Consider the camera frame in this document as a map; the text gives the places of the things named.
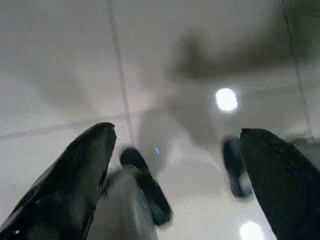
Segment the person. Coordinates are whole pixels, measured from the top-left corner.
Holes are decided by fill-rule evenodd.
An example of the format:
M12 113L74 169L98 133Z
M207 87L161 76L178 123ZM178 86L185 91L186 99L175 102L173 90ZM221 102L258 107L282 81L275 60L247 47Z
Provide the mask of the person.
M309 153L314 149L301 146ZM265 129L246 128L240 138L222 143L222 154L232 193L238 198L251 194L242 182L248 175L278 240L320 239L320 171L295 144Z
M18 202L0 239L156 240L170 205L135 148L122 152L122 169L107 174L115 143L108 122L78 136Z

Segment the white tile floor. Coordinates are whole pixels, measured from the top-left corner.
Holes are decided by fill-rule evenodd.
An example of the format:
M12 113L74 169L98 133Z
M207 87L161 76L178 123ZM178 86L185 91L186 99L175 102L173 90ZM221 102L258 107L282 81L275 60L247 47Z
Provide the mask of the white tile floor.
M241 240L248 222L275 239L257 201L230 194L220 142L256 127L320 138L319 19L302 14L313 28L290 38L285 9L288 22L279 0L1 3L0 223L68 143L110 121L112 165L135 144L173 208L161 240ZM235 111L218 109L220 88Z

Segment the foot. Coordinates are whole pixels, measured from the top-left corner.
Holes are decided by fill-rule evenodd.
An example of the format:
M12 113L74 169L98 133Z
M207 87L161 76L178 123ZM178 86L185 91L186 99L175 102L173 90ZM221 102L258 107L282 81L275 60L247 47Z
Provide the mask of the foot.
M120 156L120 163L123 167L134 166L139 169L140 173L135 179L149 204L153 223L157 226L168 223L172 217L171 207L138 150L134 147L125 149Z
M146 161L134 147L129 147L121 153L120 163L122 166L134 166L144 173L149 172Z
M237 198L250 196L253 189L241 159L240 138L237 136L228 137L222 144L222 154L232 194Z

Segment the black shoe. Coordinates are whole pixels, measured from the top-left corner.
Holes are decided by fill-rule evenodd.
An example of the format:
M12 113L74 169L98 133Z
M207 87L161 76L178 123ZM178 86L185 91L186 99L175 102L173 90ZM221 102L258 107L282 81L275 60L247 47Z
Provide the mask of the black shoe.
M139 169L140 173L135 179L149 204L153 223L157 226L168 223L172 217L171 207L138 150L133 147L125 149L120 156L120 162L123 167L134 166Z
M134 147L129 147L121 153L120 163L122 166L134 166L144 173L149 173L146 161Z
M222 144L225 169L229 176L232 194L237 198L246 198L253 192L245 165L241 159L240 138L228 137Z

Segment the black boot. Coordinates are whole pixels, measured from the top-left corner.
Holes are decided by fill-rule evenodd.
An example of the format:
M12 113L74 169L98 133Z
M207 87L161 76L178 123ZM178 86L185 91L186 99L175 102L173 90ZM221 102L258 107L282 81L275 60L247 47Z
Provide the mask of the black boot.
M125 149L120 156L120 162L123 167L134 166L139 169L140 173L135 179L149 204L153 223L157 226L168 223L172 217L170 205L138 150L133 147Z
M222 144L222 154L232 194L237 198L250 196L252 186L241 159L240 138L236 136L226 138Z

